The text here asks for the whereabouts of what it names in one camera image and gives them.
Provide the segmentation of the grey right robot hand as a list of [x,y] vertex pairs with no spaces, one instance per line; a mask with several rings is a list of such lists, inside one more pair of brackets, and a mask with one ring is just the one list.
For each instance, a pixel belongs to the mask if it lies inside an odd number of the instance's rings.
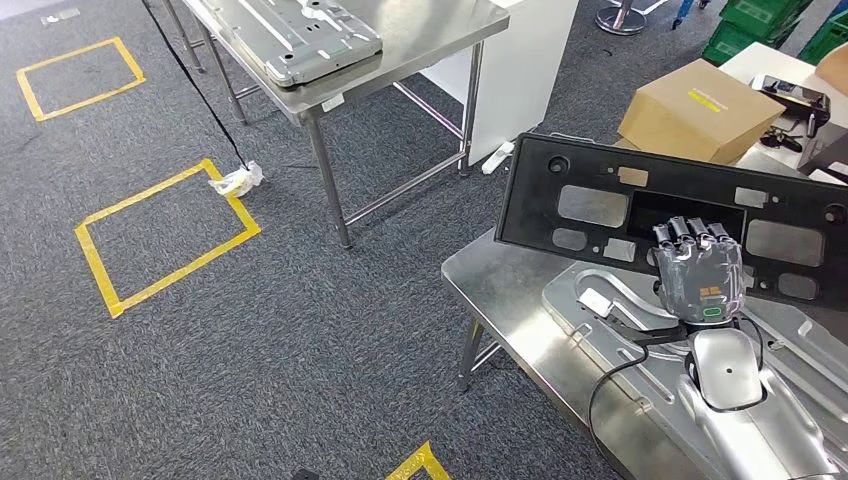
[[741,245],[720,222],[674,216],[653,227],[662,306],[682,322],[718,326],[745,302]]

